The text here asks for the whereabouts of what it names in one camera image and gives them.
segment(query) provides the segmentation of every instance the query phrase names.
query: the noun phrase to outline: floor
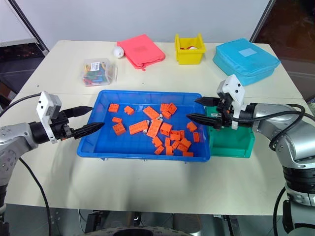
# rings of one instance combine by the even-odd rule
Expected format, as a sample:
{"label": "floor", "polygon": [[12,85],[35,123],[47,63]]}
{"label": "floor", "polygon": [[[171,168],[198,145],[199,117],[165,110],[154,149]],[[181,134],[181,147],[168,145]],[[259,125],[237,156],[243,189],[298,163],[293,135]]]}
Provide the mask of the floor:
{"label": "floor", "polygon": [[[84,219],[92,210],[80,210]],[[52,209],[52,223],[54,236],[77,236],[82,234],[77,209]],[[169,213],[142,213],[144,226],[172,227],[172,217]],[[43,207],[7,205],[5,219],[10,224],[12,236],[42,236],[47,235],[48,224],[46,211]],[[202,230],[199,236],[228,236],[227,223],[214,218],[212,215],[200,215]],[[272,236],[271,216],[237,216],[242,236]],[[85,221],[82,219],[82,228],[85,229]],[[278,217],[279,236],[287,235],[282,227],[282,219]]]}

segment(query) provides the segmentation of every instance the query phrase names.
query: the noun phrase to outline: clear plastic box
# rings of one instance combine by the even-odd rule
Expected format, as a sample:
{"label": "clear plastic box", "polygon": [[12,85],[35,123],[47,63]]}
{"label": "clear plastic box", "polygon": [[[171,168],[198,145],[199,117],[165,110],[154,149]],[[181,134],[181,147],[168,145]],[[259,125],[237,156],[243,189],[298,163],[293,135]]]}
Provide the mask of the clear plastic box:
{"label": "clear plastic box", "polygon": [[117,67],[107,58],[86,59],[81,78],[85,86],[109,85],[116,80]]}

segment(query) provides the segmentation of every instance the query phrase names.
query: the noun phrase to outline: pink pouch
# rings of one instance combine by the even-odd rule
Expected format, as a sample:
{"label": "pink pouch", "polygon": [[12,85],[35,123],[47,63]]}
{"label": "pink pouch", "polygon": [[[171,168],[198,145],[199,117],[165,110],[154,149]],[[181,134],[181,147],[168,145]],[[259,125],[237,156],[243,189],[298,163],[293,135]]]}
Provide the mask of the pink pouch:
{"label": "pink pouch", "polygon": [[125,56],[136,69],[145,71],[145,67],[165,59],[164,52],[145,34],[117,42],[124,49]]}

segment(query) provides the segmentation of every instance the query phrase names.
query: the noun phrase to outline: orange lego brick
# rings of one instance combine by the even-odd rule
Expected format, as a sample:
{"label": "orange lego brick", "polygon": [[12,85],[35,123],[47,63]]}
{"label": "orange lego brick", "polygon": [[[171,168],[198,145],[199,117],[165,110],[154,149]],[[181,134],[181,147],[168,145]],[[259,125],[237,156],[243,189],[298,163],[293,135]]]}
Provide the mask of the orange lego brick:
{"label": "orange lego brick", "polygon": [[187,129],[189,129],[190,132],[193,132],[197,129],[197,126],[191,121],[187,124]]}
{"label": "orange lego brick", "polygon": [[169,105],[169,104],[162,103],[162,104],[161,104],[160,111],[161,111],[161,112],[163,112],[163,111],[167,111],[168,105]]}
{"label": "orange lego brick", "polygon": [[164,150],[164,147],[163,146],[159,146],[158,148],[157,148],[157,150],[155,150],[155,155],[160,155],[161,154],[161,152],[163,152],[163,150]]}
{"label": "orange lego brick", "polygon": [[172,134],[171,133],[171,140],[180,140],[181,134]]}
{"label": "orange lego brick", "polygon": [[170,113],[167,112],[167,111],[162,111],[162,115],[163,115],[165,118],[167,118],[167,119],[170,119],[171,116],[172,116],[172,114],[170,114]]}
{"label": "orange lego brick", "polygon": [[134,113],[134,109],[131,108],[130,106],[126,106],[124,108],[124,112],[131,116]]}
{"label": "orange lego brick", "polygon": [[115,124],[113,126],[113,129],[117,135],[121,135],[126,132],[125,127],[123,126],[122,123]]}
{"label": "orange lego brick", "polygon": [[174,148],[172,148],[171,146],[166,146],[166,154],[165,155],[173,156],[174,155],[173,151],[174,151]]}
{"label": "orange lego brick", "polygon": [[179,132],[181,134],[181,140],[182,140],[185,137],[185,131],[181,129]]}
{"label": "orange lego brick", "polygon": [[153,119],[152,123],[149,127],[149,130],[147,132],[147,135],[154,138],[158,134],[158,130],[162,124],[162,120],[159,119]]}
{"label": "orange lego brick", "polygon": [[175,140],[172,144],[172,148],[176,149],[181,142],[179,140]]}
{"label": "orange lego brick", "polygon": [[191,157],[193,157],[193,152],[183,152],[183,156],[191,156]]}
{"label": "orange lego brick", "polygon": [[163,143],[161,141],[161,139],[158,138],[158,136],[155,136],[153,139],[152,139],[152,143],[154,144],[154,146],[156,148],[158,148],[159,146],[161,146]]}
{"label": "orange lego brick", "polygon": [[115,122],[115,123],[121,123],[122,121],[123,121],[123,119],[118,118],[118,117],[113,117],[113,119],[112,119],[112,122]]}
{"label": "orange lego brick", "polygon": [[179,130],[171,130],[170,134],[181,134]]}
{"label": "orange lego brick", "polygon": [[161,126],[161,134],[168,136],[171,132],[172,127],[173,126],[171,124],[163,122]]}
{"label": "orange lego brick", "polygon": [[174,103],[169,104],[167,107],[167,111],[172,115],[176,112],[176,110],[177,107],[174,105]]}
{"label": "orange lego brick", "polygon": [[118,109],[119,109],[119,104],[112,103],[109,105],[108,111],[116,113],[116,112],[118,112]]}
{"label": "orange lego brick", "polygon": [[159,117],[159,113],[157,113],[152,107],[146,107],[143,109],[143,112],[150,117],[150,119],[155,119]]}
{"label": "orange lego brick", "polygon": [[181,144],[184,145],[185,147],[189,148],[191,145],[191,141],[187,140],[186,138],[183,138],[181,140]]}
{"label": "orange lego brick", "polygon": [[182,145],[182,144],[179,144],[179,145],[177,146],[177,149],[178,149],[179,151],[182,151],[182,152],[187,152],[187,151],[188,151],[188,148],[187,148],[186,146]]}
{"label": "orange lego brick", "polygon": [[200,141],[200,139],[199,139],[199,133],[193,132],[192,135],[193,135],[193,141],[194,141],[195,143],[199,143],[199,141]]}
{"label": "orange lego brick", "polygon": [[169,137],[165,138],[165,146],[171,146],[171,139]]}
{"label": "orange lego brick", "polygon": [[143,120],[141,122],[138,122],[136,124],[132,124],[129,126],[130,134],[135,134],[145,129],[148,129],[148,123],[146,120]]}

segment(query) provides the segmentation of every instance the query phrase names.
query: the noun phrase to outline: blue pouch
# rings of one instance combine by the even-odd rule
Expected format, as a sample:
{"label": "blue pouch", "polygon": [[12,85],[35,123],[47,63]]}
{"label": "blue pouch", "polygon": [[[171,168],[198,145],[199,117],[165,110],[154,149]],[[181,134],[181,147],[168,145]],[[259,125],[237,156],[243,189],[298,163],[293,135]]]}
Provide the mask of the blue pouch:
{"label": "blue pouch", "polygon": [[235,74],[244,86],[271,75],[280,64],[276,57],[244,38],[217,46],[213,62],[227,75]]}

